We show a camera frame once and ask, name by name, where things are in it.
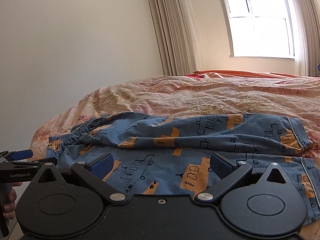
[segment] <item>orange blanket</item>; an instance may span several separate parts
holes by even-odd
[[[285,73],[271,73],[271,72],[248,72],[235,70],[204,70],[194,71],[194,74],[208,77],[208,78],[227,78],[227,77],[245,77],[245,78],[298,78],[301,76]]]

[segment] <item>pink bedspread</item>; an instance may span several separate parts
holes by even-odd
[[[41,126],[30,148],[44,158],[49,136],[94,116],[121,111],[191,117],[208,114],[265,113],[299,117],[314,148],[303,157],[320,167],[320,78],[202,78],[159,76],[100,88],[67,112]]]

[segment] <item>finger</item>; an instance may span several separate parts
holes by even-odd
[[[22,185],[22,182],[14,182],[12,183],[12,187],[18,187],[18,186],[21,186]]]
[[[17,193],[14,189],[12,189],[9,193],[10,202],[14,202],[17,199]]]
[[[14,212],[12,211],[12,212],[4,212],[3,213],[3,216],[5,217],[5,218],[7,218],[7,219],[13,219],[14,218]]]
[[[5,204],[3,208],[4,208],[4,211],[7,213],[12,212],[15,210],[16,204],[14,202],[11,202],[11,203]]]

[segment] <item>white piping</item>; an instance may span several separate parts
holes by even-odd
[[[307,169],[305,168],[305,166],[304,166],[304,164],[303,164],[302,157],[300,157],[300,161],[301,161],[301,165],[302,165],[302,167],[303,167],[303,169],[304,169],[304,172],[306,173],[306,175],[307,175],[307,177],[308,177],[308,179],[309,179],[309,181],[310,181],[312,190],[313,190],[313,192],[315,193],[315,197],[316,197],[316,200],[317,200],[317,203],[318,203],[318,207],[320,208],[320,203],[319,203],[319,199],[318,199],[317,193],[316,193],[316,191],[315,191],[315,188],[313,187],[313,183],[312,183],[312,181],[311,181],[311,179],[310,179],[310,177],[309,177],[309,174],[308,174],[308,172],[307,172]]]
[[[292,130],[292,132],[293,132],[293,135],[295,136],[297,142],[299,143],[299,145],[300,145],[300,147],[301,147],[301,150],[303,151],[303,150],[304,150],[304,146],[303,146],[302,143],[300,142],[299,137],[296,135],[296,133],[295,133],[295,131],[294,131],[294,129],[293,129],[292,123],[290,122],[289,117],[287,117],[287,119],[288,119],[288,122],[289,122],[289,124],[290,124],[290,126],[291,126],[291,130]]]

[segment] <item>beige curtain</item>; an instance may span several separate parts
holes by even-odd
[[[188,0],[149,0],[164,74],[184,76],[202,69],[193,12]]]
[[[297,35],[294,35],[296,72],[316,77],[320,64],[320,27],[313,0],[291,0]]]

